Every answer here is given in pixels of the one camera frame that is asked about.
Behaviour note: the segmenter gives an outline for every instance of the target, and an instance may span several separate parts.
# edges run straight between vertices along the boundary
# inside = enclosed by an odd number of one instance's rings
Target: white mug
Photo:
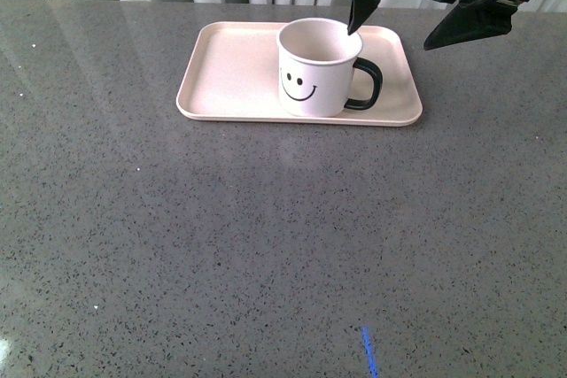
[[[348,35],[346,24],[324,18],[292,21],[277,34],[279,99],[289,113],[302,117],[334,117],[343,109],[368,110],[382,88],[382,73],[358,58],[362,39]],[[372,77],[368,100],[349,99],[354,68]]]

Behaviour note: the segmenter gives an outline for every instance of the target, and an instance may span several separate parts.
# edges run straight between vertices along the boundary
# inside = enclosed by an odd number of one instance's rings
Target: gray speckled countertop
[[[176,109],[204,25],[347,13],[0,0],[1,376],[565,376],[567,14],[375,13],[410,127]]]

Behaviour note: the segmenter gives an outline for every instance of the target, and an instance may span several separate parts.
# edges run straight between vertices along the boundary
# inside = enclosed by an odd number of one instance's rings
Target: blue tape
[[[369,360],[370,376],[372,376],[372,378],[378,378],[378,372],[376,371],[376,365],[374,363],[374,358],[372,357],[372,347],[370,346],[369,333],[366,327],[362,327],[362,337],[364,338],[366,357]]]

